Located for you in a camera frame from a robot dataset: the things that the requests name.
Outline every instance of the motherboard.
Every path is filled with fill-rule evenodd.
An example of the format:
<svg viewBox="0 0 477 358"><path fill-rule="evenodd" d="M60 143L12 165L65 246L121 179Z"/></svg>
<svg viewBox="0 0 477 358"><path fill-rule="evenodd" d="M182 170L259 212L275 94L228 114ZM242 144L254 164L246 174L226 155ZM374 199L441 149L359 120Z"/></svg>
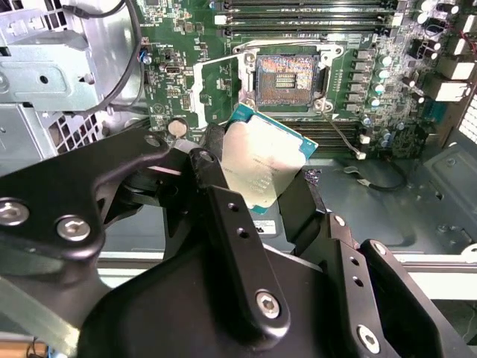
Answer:
<svg viewBox="0 0 477 358"><path fill-rule="evenodd" d="M198 142L239 103L318 156L419 157L471 91L471 4L452 0L137 0L151 127Z"/></svg>

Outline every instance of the green circuit board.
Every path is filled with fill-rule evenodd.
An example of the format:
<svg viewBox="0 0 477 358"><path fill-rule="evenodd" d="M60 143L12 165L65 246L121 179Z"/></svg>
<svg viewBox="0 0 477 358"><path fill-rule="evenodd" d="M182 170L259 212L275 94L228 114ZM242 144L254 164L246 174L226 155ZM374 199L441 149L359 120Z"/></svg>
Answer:
<svg viewBox="0 0 477 358"><path fill-rule="evenodd" d="M444 44L451 34L430 34L416 23L419 2L352 2L338 9L315 0L138 0L152 58L152 129L173 141L168 124L180 119L186 138L197 142L206 123L226 122L243 102L318 142L318 155L349 155L326 120L331 116L353 144L364 132L370 137L368 157L419 156L447 103L420 90L438 59L409 52L417 40ZM449 18L435 10L437 1L428 2L429 16Z"/></svg>

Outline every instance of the label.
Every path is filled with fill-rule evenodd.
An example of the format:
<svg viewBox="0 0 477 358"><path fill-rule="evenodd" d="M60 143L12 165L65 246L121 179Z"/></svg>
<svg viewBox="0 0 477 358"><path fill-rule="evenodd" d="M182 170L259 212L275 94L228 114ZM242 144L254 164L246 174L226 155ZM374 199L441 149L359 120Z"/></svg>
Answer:
<svg viewBox="0 0 477 358"><path fill-rule="evenodd" d="M276 235L277 227L274 220L256 220L253 222L259 235Z"/></svg>

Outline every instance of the capacitor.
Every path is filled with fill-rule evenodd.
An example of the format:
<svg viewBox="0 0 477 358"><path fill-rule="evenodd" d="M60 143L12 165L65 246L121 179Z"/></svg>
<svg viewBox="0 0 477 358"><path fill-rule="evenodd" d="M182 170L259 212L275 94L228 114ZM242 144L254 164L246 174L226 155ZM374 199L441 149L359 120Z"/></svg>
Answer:
<svg viewBox="0 0 477 358"><path fill-rule="evenodd" d="M419 25L425 24L428 18L429 16L427 15L427 13L419 13L414 17L414 19Z"/></svg>
<svg viewBox="0 0 477 358"><path fill-rule="evenodd" d="M432 17L431 19L427 20L425 24L423 24L423 27L426 29L426 32L440 34L447 28L447 22Z"/></svg>
<svg viewBox="0 0 477 358"><path fill-rule="evenodd" d="M381 58L381 64L384 67L389 67L393 63L393 58L391 56L384 56Z"/></svg>
<svg viewBox="0 0 477 358"><path fill-rule="evenodd" d="M439 51L442 48L442 45L438 43L437 41L434 40L428 40L427 41L427 47L434 51Z"/></svg>
<svg viewBox="0 0 477 358"><path fill-rule="evenodd" d="M440 4L437 4L437 6L435 7L435 10L441 11L443 13L450 13L451 15L455 15L456 13L459 12L459 6L453 5L453 4L440 3Z"/></svg>
<svg viewBox="0 0 477 358"><path fill-rule="evenodd" d="M385 92L385 87L382 84L375 84L373 89L378 95L382 95Z"/></svg>
<svg viewBox="0 0 477 358"><path fill-rule="evenodd" d="M363 122L363 125L365 125L366 127L369 127L370 125L373 124L373 122L371 121L371 118L367 116L363 118L362 122Z"/></svg>
<svg viewBox="0 0 477 358"><path fill-rule="evenodd" d="M429 0L420 0L417 4L417 8L421 11L431 11L432 10L432 1Z"/></svg>
<svg viewBox="0 0 477 358"><path fill-rule="evenodd" d="M406 86L409 86L410 88L416 86L416 81L409 78L409 77L404 77L402 79L402 82L406 85Z"/></svg>
<svg viewBox="0 0 477 358"><path fill-rule="evenodd" d="M382 69L381 71L378 71L377 75L382 80L385 80L386 78L389 78L391 76L390 72L387 69Z"/></svg>
<svg viewBox="0 0 477 358"><path fill-rule="evenodd" d="M379 98L377 98L377 97L371 97L370 98L371 107L379 107L380 104L381 104L381 101L379 100Z"/></svg>
<svg viewBox="0 0 477 358"><path fill-rule="evenodd" d="M391 139L391 133L387 129L384 129L383 132L381 132L381 137L384 140L389 140Z"/></svg>
<svg viewBox="0 0 477 358"><path fill-rule="evenodd" d="M414 92L412 95L411 95L412 99L414 99L418 104L422 104L424 103L424 101L426 100L424 97L422 97L419 93L417 92Z"/></svg>

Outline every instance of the white connector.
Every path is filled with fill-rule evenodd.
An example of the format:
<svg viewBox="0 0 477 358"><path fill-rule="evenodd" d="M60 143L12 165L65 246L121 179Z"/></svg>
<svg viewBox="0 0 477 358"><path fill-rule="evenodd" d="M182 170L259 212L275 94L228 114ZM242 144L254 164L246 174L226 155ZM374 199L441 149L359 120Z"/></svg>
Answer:
<svg viewBox="0 0 477 358"><path fill-rule="evenodd" d="M371 137L370 136L365 136L364 134L359 135L359 142L361 144L370 144L371 143Z"/></svg>
<svg viewBox="0 0 477 358"><path fill-rule="evenodd" d="M357 160L365 160L366 156L367 156L366 153L361 153L361 152L356 153L356 159Z"/></svg>

